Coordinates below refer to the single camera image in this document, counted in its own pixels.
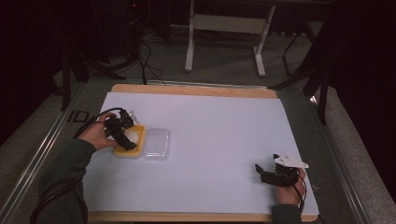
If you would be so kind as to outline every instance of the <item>wire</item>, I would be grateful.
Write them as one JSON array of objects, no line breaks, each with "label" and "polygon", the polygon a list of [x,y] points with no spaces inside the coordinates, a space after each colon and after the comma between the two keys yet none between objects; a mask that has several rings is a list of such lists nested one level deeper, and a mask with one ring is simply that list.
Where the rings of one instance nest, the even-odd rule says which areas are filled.
[{"label": "wire", "polygon": [[38,206],[35,208],[35,210],[33,211],[32,215],[30,216],[30,223],[31,224],[35,224],[37,222],[38,215],[47,206],[47,204],[49,204],[53,200],[59,198],[60,196],[66,194],[69,190],[75,188],[76,185],[81,182],[81,180],[82,179],[79,179],[79,180],[71,183],[70,185],[67,185],[63,189],[60,189],[60,190],[56,191],[55,193],[51,194],[48,198],[46,198],[43,201],[41,201],[38,204]]},{"label": "wire", "polygon": [[89,119],[84,125],[82,125],[82,126],[77,130],[77,132],[75,133],[75,135],[73,136],[73,138],[79,137],[79,136],[80,136],[91,124],[94,124],[95,122],[99,122],[99,121],[96,121],[99,117],[101,117],[101,116],[104,115],[105,113],[110,112],[110,111],[113,111],[113,110],[124,111],[124,109],[121,108],[121,107],[114,107],[114,108],[111,108],[111,109],[108,109],[108,110],[105,110],[105,111],[101,112],[100,114],[98,114],[98,115],[92,117],[91,119]]},{"label": "wire", "polygon": [[295,184],[293,184],[292,182],[291,182],[291,180],[289,179],[289,177],[287,176],[287,175],[285,175],[285,174],[282,174],[283,176],[285,176],[288,180],[289,180],[289,182],[291,183],[291,186],[295,189],[295,191],[297,192],[297,194],[298,194],[298,196],[299,196],[299,198],[300,198],[300,213],[302,213],[303,212],[303,210],[304,210],[304,206],[305,206],[305,198],[306,198],[306,184],[305,184],[305,181],[303,180],[303,178],[300,176],[300,175],[298,175],[302,180],[303,180],[303,184],[304,184],[304,188],[305,188],[305,195],[304,195],[304,197],[301,195],[301,193],[300,193],[300,191],[297,189],[297,187],[295,186]]}]

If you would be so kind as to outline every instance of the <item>clear plastic container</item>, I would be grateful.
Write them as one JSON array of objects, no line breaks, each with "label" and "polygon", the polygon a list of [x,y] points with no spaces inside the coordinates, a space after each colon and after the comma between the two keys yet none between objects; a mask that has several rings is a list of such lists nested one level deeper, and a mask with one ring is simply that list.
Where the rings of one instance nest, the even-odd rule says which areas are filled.
[{"label": "clear plastic container", "polygon": [[143,158],[147,161],[166,161],[169,137],[170,132],[166,129],[149,129],[146,133]]}]

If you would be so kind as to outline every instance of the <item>person's right hand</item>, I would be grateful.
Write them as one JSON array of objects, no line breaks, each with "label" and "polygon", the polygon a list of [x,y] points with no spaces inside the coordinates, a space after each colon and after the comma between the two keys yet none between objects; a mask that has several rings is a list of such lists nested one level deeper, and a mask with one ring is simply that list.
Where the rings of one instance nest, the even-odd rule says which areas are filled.
[{"label": "person's right hand", "polygon": [[[295,187],[301,193],[303,197],[305,195],[305,186],[303,184],[303,179],[305,178],[305,172],[303,169],[298,168],[298,173],[300,175]],[[293,187],[276,187],[276,199],[280,204],[300,204],[300,197]]]},{"label": "person's right hand", "polygon": [[105,147],[117,147],[117,142],[108,139],[105,135],[105,120],[111,116],[116,115],[113,113],[105,113],[97,122],[90,125],[78,138],[93,144],[96,150]]}]

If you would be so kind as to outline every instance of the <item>gray sleeve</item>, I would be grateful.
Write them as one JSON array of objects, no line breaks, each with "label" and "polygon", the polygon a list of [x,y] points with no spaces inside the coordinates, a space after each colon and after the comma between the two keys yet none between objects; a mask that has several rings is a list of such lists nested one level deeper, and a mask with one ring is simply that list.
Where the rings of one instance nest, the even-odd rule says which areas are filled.
[{"label": "gray sleeve", "polygon": [[272,218],[275,224],[301,224],[301,214],[297,205],[280,204],[272,207]]},{"label": "gray sleeve", "polygon": [[44,206],[37,223],[86,223],[88,210],[79,180],[86,174],[94,152],[92,144],[80,139],[70,140],[62,146],[39,179],[39,201],[43,202],[54,193],[77,184]]}]

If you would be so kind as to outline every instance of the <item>white object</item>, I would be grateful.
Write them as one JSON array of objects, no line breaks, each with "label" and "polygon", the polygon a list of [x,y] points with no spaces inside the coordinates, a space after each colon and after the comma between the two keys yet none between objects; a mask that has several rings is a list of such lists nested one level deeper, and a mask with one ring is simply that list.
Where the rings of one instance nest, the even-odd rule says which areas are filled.
[{"label": "white object", "polygon": [[134,132],[134,131],[125,131],[125,136],[129,139],[129,141],[135,143],[135,144],[139,144],[139,134]]},{"label": "white object", "polygon": [[275,162],[286,167],[309,168],[308,164],[302,162],[301,160],[293,158],[289,154],[279,156],[275,159]]}]

